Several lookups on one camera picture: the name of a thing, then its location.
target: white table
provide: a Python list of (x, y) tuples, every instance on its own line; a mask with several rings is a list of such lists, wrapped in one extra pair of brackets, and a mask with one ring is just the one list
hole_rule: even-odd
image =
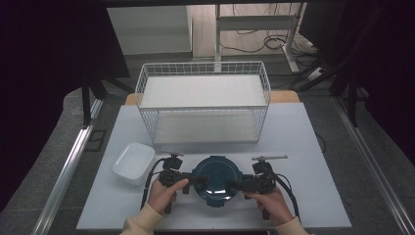
[[(112, 173), (112, 164), (131, 142), (152, 146), (137, 107), (121, 107), (77, 229), (120, 230), (124, 220), (139, 211), (143, 186), (130, 185)], [(288, 155), (270, 161), (274, 171), (286, 175), (297, 197), (304, 227), (351, 227), (339, 192), (321, 153), (303, 103), (271, 104), (257, 144), (168, 146), (185, 153), (182, 171), (191, 171), (210, 155), (223, 155), (243, 173), (253, 173), (251, 157)], [(292, 212), (289, 197), (284, 197)], [(239, 193), (220, 209), (210, 208), (193, 188), (178, 193), (178, 202), (158, 230), (264, 230), (272, 224), (261, 218), (254, 200)]]

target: silver stick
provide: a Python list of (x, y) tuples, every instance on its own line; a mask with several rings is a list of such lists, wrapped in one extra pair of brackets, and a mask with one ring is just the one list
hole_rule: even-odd
[(278, 156), (278, 157), (265, 157), (265, 156), (261, 156), (261, 157), (256, 157), (253, 158), (253, 161), (263, 161), (263, 160), (275, 160), (275, 159), (287, 159), (288, 156), (284, 155), (284, 156)]

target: white wire basket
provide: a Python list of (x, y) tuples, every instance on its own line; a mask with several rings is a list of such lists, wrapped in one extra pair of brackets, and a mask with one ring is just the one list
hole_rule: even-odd
[(255, 143), (270, 86), (262, 62), (146, 64), (135, 94), (154, 144)]

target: metal rod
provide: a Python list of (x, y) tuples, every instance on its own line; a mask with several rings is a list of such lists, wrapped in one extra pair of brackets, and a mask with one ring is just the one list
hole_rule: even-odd
[(296, 35), (296, 31), (297, 31), (297, 27), (299, 26), (299, 21), (300, 21), (300, 16), (301, 16), (301, 11), (302, 11), (302, 5), (303, 3), (299, 4), (299, 8), (297, 9), (296, 13), (294, 14), (294, 19), (293, 19), (293, 24), (291, 26), (288, 38), (287, 38), (287, 43), (286, 43), (286, 48), (287, 51), (291, 52), (291, 47), (293, 45), (293, 40), (294, 40), (294, 36)]
[(220, 31), (273, 30), (293, 28), (295, 16), (240, 16), (221, 17)]
[(216, 62), (220, 62), (221, 55), (220, 55), (220, 5), (217, 4), (215, 6), (215, 14), (216, 14), (216, 41), (214, 44), (214, 60)]
[(86, 76), (82, 78), (82, 109), (83, 109), (83, 126), (86, 129), (91, 123), (91, 104), (89, 103), (89, 85)]
[(43, 208), (41, 215), (39, 216), (31, 235), (46, 235), (55, 219), (56, 213), (58, 212), (59, 206), (61, 205), (62, 199), (64, 198), (73, 173), (76, 170), (76, 166), (79, 162), (80, 156), (82, 155), (83, 149), (85, 148), (86, 142), (94, 128), (96, 116), (98, 115), (103, 102), (101, 100), (95, 100), (91, 108), (92, 121), (85, 129), (81, 129), (79, 134), (70, 150), (67, 161), (49, 195), (48, 201)]
[(397, 194), (394, 192), (391, 184), (385, 177), (382, 169), (379, 167), (378, 162), (376, 161), (375, 156), (373, 156), (370, 148), (367, 146), (363, 136), (360, 134), (360, 131), (357, 127), (354, 127), (353, 123), (347, 118), (346, 108), (341, 101), (341, 98), (334, 98), (336, 108), (348, 130), (350, 136), (354, 143), (356, 144), (357, 149), (360, 151), (360, 155), (363, 161), (366, 164), (367, 169), (372, 174), (372, 177), (377, 184), (379, 191), (384, 197), (387, 205), (392, 212), (394, 219), (396, 220), (397, 225), (399, 226), (402, 234), (411, 235), (415, 234), (415, 226), (409, 217), (408, 212), (406, 211), (405, 206), (402, 201), (399, 199)]
[(265, 157), (265, 156), (261, 156), (261, 157), (253, 157), (253, 161), (263, 161), (263, 160), (276, 160), (276, 159), (287, 159), (288, 156), (284, 155), (284, 156), (277, 156), (277, 157)]

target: floor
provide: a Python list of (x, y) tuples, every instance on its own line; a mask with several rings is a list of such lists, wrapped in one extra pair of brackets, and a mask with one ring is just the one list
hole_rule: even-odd
[[(189, 8), (193, 20), (193, 57), (212, 57), (215, 45), (215, 6), (191, 6)], [(293, 15), (298, 8), (298, 3), (221, 5), (220, 16)], [(272, 50), (267, 47), (260, 49), (268, 35), (281, 35), (280, 38), (285, 40), (287, 30), (222, 31), (220, 34), (220, 43), (223, 46), (221, 54), (222, 56), (282, 54), (282, 50), (279, 49)], [(299, 34), (296, 34), (296, 40), (304, 42)], [(269, 46), (278, 47), (280, 44), (280, 41), (272, 41)]]
[[(244, 13), (244, 10), (239, 7), (238, 10)], [(266, 10), (266, 6), (258, 7), (257, 10), (262, 14)], [(208, 42), (209, 40), (207, 36), (202, 36), (200, 39), (202, 46), (197, 47), (197, 44), (194, 43), (194, 58), (128, 57), (126, 61), (131, 78), (121, 78), (120, 81), (134, 87), (137, 74), (143, 63), (209, 61), (212, 53), (209, 54), (210, 50), (207, 45), (213, 45), (211, 41)], [(234, 40), (236, 41), (236, 39), (224, 37), (223, 44)], [(249, 41), (252, 43), (244, 41), (241, 44), (236, 43), (235, 47), (247, 46), (244, 49), (252, 50), (258, 46), (254, 39)], [(313, 48), (309, 47), (300, 35), (296, 36), (296, 41), (298, 41), (301, 50), (313, 51)], [(248, 61), (256, 59), (264, 61), (273, 90), (287, 89), (296, 79), (291, 74), (281, 51), (254, 55), (231, 51), (226, 53), (229, 54), (225, 54), (223, 51), (223, 60)], [(301, 63), (304, 66), (300, 65), (300, 69), (304, 70), (306, 65), (309, 65), (313, 60), (313, 58), (301, 58)], [(367, 170), (361, 155), (334, 108), (334, 98), (328, 92), (331, 82), (332, 80), (326, 80), (312, 89), (299, 93), (299, 96), (305, 104), (315, 133), (319, 136), (318, 140), (322, 151), (353, 227), (330, 231), (309, 229), (308, 232), (315, 234), (401, 234), (388, 205), (376, 187), (372, 175)], [(105, 85), (109, 95), (105, 100), (105, 104), (108, 105), (104, 105), (103, 115), (106, 115), (108, 121), (111, 122), (114, 121), (117, 114), (117, 110), (112, 109), (114, 107), (112, 104), (122, 104), (128, 94), (107, 82)], [(29, 234), (32, 231), (82, 125), (80, 97), (80, 90), (75, 90), (66, 97), (64, 111), (48, 143), (14, 198), (0, 214), (0, 234)], [(103, 232), (76, 231), (74, 227), (92, 186), (97, 166), (105, 151), (106, 142), (111, 135), (112, 127), (109, 122), (97, 123), (96, 130), (106, 130), (103, 146), (97, 147), (92, 141), (87, 144), (86, 151), (78, 165), (79, 168), (74, 174), (49, 234), (103, 234)], [(415, 217), (415, 185), (413, 184), (415, 182), (415, 168), (385, 131), (371, 118), (364, 108), (364, 101), (357, 104), (357, 122), (385, 176), (405, 205), (409, 215), (412, 218)], [(105, 234), (118, 234), (118, 232), (112, 231)]]

